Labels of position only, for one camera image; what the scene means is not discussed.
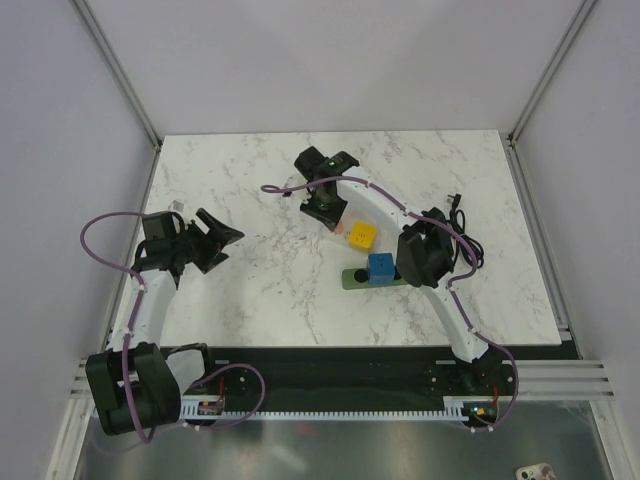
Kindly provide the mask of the yellow cube socket adapter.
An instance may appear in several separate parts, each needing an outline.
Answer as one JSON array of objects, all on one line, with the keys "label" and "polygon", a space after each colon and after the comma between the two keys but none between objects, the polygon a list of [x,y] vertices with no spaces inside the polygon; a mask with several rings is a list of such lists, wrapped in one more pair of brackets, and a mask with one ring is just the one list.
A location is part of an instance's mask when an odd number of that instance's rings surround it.
[{"label": "yellow cube socket adapter", "polygon": [[348,244],[351,248],[370,252],[373,249],[377,236],[377,228],[366,222],[356,221],[348,235]]}]

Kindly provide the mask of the blue cube socket adapter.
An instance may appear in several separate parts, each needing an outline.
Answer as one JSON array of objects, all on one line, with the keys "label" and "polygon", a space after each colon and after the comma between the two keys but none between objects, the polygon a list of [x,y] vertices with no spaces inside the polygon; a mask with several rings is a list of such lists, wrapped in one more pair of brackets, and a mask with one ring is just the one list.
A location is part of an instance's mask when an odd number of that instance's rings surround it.
[{"label": "blue cube socket adapter", "polygon": [[391,253],[372,253],[367,259],[368,283],[389,285],[395,279],[395,265]]}]

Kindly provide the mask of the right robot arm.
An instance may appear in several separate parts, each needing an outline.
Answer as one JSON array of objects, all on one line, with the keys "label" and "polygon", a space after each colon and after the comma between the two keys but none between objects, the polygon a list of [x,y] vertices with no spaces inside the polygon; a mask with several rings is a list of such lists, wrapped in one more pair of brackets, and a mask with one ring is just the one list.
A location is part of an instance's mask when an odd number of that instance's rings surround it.
[{"label": "right robot arm", "polygon": [[359,161],[344,151],[327,157],[309,147],[298,155],[294,167],[308,192],[302,213],[336,233],[347,208],[357,207],[376,227],[396,236],[394,270],[431,303],[459,364],[460,386],[473,394],[489,387],[494,381],[495,346],[476,329],[471,308],[455,289],[457,282],[480,268],[480,257],[468,238],[436,207],[412,211],[375,184]]}]

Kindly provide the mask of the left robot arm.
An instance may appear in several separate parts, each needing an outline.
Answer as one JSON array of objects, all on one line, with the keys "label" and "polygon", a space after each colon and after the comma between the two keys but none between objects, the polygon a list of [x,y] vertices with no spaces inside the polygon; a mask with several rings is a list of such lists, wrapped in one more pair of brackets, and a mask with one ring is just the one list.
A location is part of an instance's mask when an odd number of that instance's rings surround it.
[{"label": "left robot arm", "polygon": [[245,235],[203,208],[191,222],[171,210],[139,217],[143,240],[132,265],[118,268],[132,281],[128,318],[103,352],[88,357],[85,372],[103,431],[134,432],[148,443],[157,428],[178,421],[189,387],[208,393],[220,378],[218,367],[205,360],[203,345],[160,347],[180,279],[189,265],[209,273],[227,260],[225,247]]}]

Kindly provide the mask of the green power strip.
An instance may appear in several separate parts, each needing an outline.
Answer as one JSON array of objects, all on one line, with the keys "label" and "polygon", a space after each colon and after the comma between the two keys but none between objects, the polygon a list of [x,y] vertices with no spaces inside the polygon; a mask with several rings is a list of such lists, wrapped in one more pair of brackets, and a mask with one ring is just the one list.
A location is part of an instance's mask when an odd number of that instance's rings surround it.
[{"label": "green power strip", "polygon": [[364,290],[374,288],[388,288],[406,286],[407,282],[395,272],[394,279],[389,283],[375,284],[369,281],[369,273],[366,268],[345,269],[341,273],[341,286],[343,290]]}]

